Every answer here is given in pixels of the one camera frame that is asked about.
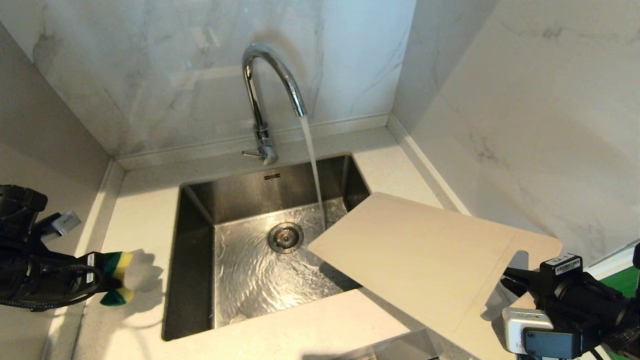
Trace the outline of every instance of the sink basin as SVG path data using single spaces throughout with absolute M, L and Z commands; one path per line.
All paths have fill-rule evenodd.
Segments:
M 351 156 L 317 167 L 330 227 L 369 191 Z M 311 163 L 183 186 L 163 339 L 360 287 L 307 250 L 323 231 Z

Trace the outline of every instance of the white quartz countertop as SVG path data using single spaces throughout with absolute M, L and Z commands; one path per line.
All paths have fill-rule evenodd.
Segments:
M 314 139 L 319 158 L 351 153 L 370 191 L 432 206 L 440 202 L 386 128 Z M 272 167 L 308 161 L 304 142 L 277 146 Z M 127 273 L 134 300 L 121 307 L 86 307 L 75 359 L 291 359 L 319 360 L 421 327 L 366 289 L 351 290 L 292 309 L 185 338 L 161 339 L 164 294 L 180 185 L 264 170 L 255 158 L 228 154 L 133 170 L 126 174 L 103 252 L 144 252 L 153 264 Z

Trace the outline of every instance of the faucet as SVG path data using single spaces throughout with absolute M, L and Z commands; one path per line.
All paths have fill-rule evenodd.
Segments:
M 307 108 L 302 101 L 300 95 L 300 89 L 293 75 L 289 71 L 282 59 L 268 46 L 264 44 L 251 44 L 246 48 L 242 57 L 242 66 L 244 69 L 244 84 L 246 85 L 246 91 L 249 94 L 249 101 L 251 102 L 251 109 L 253 110 L 253 118 L 255 123 L 253 125 L 253 132 L 255 133 L 255 142 L 258 147 L 258 152 L 243 151 L 243 155 L 256 156 L 262 158 L 264 165 L 270 165 L 276 162 L 278 154 L 273 147 L 271 138 L 269 137 L 269 126 L 267 122 L 262 118 L 262 112 L 260 110 L 260 102 L 258 101 L 258 94 L 255 91 L 253 85 L 253 60 L 261 58 L 266 61 L 273 70 L 280 76 L 280 80 L 284 84 L 293 110 L 298 117 L 303 117 L 307 114 Z

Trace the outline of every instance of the white cutting board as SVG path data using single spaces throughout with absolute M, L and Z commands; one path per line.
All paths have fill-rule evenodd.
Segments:
M 516 251 L 529 269 L 558 239 L 374 193 L 309 249 L 424 325 L 486 360 L 515 358 L 480 315 Z M 534 308 L 525 295 L 514 304 Z

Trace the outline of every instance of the sink drain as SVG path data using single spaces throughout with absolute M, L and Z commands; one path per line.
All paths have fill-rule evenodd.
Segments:
M 275 252 L 289 254 L 302 245 L 304 237 L 300 226 L 292 222 L 283 222 L 269 232 L 269 246 Z

